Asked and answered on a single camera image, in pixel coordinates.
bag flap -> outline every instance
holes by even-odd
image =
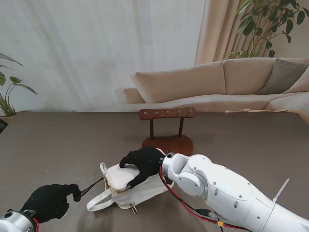
[[[117,164],[105,170],[105,177],[113,189],[123,191],[126,190],[127,184],[139,173],[138,168],[134,165],[126,165],[126,168],[120,168]]]

sofa cushion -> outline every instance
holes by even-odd
[[[147,103],[225,94],[222,61],[165,72],[137,72],[132,80]]]
[[[309,93],[301,93],[273,100],[265,107],[265,110],[272,109],[288,109],[299,111],[309,117]]]
[[[284,93],[309,92],[309,67],[304,74]]]
[[[140,109],[169,109],[193,106],[198,112],[225,112],[226,110],[263,110],[269,101],[222,94],[196,96],[164,103],[130,104],[104,111],[138,112]]]
[[[309,63],[309,58],[284,58],[296,63]],[[274,58],[245,58],[224,61],[226,94],[255,94],[271,75]]]
[[[306,71],[309,64],[276,59],[265,86],[256,94],[278,94],[287,91]]]
[[[124,89],[124,93],[128,104],[146,103],[137,88],[126,88]]]

black glove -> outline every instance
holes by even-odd
[[[134,188],[151,175],[159,173],[159,168],[164,157],[162,152],[153,146],[146,146],[140,150],[129,152],[129,154],[120,161],[120,168],[124,168],[126,164],[134,164],[139,169],[140,173],[128,183],[128,187]]]
[[[67,196],[73,194],[74,201],[79,202],[81,191],[78,185],[45,185],[35,190],[21,210],[34,210],[34,217],[39,223],[47,222],[54,218],[62,218],[69,208]]]

wooden stand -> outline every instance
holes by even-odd
[[[164,152],[181,153],[190,156],[193,151],[193,143],[187,136],[182,135],[183,121],[185,117],[195,117],[197,114],[194,107],[166,110],[147,110],[141,109],[139,117],[141,120],[150,120],[150,137],[144,140],[142,147],[154,146]],[[154,119],[180,117],[178,135],[154,137]]]

yellow connector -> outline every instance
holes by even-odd
[[[221,221],[218,221],[217,224],[218,224],[218,226],[224,227],[224,223],[221,222]]]

